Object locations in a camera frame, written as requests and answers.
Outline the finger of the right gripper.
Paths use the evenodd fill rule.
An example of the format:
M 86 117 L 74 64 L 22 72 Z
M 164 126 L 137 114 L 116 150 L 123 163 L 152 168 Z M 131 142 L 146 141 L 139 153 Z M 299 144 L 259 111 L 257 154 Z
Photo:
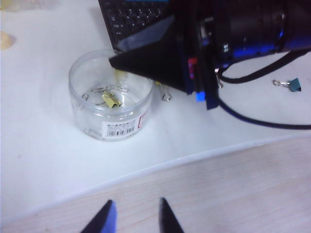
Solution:
M 152 23 L 148 27 L 120 40 L 116 47 L 120 51 L 130 51 L 160 41 L 174 22 L 174 16 Z
M 188 67 L 178 36 L 174 18 L 160 41 L 130 51 L 121 51 L 109 58 L 110 65 L 189 94 L 190 84 L 186 81 Z

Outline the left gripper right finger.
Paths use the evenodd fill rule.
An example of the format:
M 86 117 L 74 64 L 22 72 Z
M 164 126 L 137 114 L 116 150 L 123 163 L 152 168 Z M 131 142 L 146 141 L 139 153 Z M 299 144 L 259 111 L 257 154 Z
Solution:
M 161 233 L 184 233 L 184 230 L 165 198 L 160 198 L 159 230 Z

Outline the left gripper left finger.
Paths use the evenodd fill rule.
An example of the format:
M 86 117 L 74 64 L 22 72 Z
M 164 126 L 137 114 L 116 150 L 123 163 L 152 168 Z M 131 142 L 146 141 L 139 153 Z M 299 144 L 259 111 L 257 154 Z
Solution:
M 108 200 L 91 221 L 82 229 L 82 233 L 115 233 L 116 205 Z

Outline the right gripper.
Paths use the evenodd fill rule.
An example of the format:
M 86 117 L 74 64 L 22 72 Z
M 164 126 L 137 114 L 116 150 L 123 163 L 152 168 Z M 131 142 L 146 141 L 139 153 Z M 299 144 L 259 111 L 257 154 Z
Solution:
M 219 73 L 234 63 L 274 54 L 284 47 L 280 0 L 177 0 L 176 25 L 184 37 L 189 77 L 207 109 L 220 104 Z

